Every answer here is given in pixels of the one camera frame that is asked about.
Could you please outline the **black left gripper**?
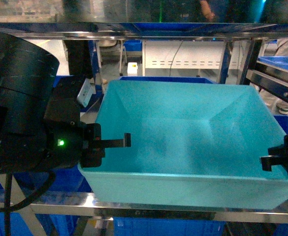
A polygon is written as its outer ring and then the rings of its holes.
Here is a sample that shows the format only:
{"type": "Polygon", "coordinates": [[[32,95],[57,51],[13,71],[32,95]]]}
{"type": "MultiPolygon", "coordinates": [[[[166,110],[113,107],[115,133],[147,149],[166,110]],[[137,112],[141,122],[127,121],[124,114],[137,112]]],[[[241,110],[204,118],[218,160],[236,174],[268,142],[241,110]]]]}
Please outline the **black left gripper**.
{"type": "Polygon", "coordinates": [[[47,134],[46,158],[43,166],[49,169],[99,167],[105,148],[131,147],[131,134],[122,139],[101,140],[101,126],[81,121],[84,108],[77,95],[86,79],[83,75],[61,77],[49,98],[43,122],[47,134]]]}

